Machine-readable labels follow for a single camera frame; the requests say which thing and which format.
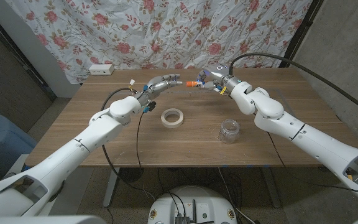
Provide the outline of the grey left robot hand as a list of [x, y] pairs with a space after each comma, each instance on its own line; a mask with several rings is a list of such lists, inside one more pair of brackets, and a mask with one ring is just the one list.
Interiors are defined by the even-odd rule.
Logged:
[[143, 88], [135, 94], [141, 106], [148, 105], [152, 100], [158, 97], [161, 92], [182, 85], [183, 82], [179, 81], [180, 74], [167, 74], [152, 78]]

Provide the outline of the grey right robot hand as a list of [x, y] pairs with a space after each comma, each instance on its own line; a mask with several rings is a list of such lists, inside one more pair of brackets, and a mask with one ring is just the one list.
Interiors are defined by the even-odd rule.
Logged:
[[197, 82], [199, 87], [207, 90], [217, 90], [231, 94], [234, 87], [240, 83], [239, 79], [229, 74], [229, 68], [220, 63], [208, 65], [199, 72]]

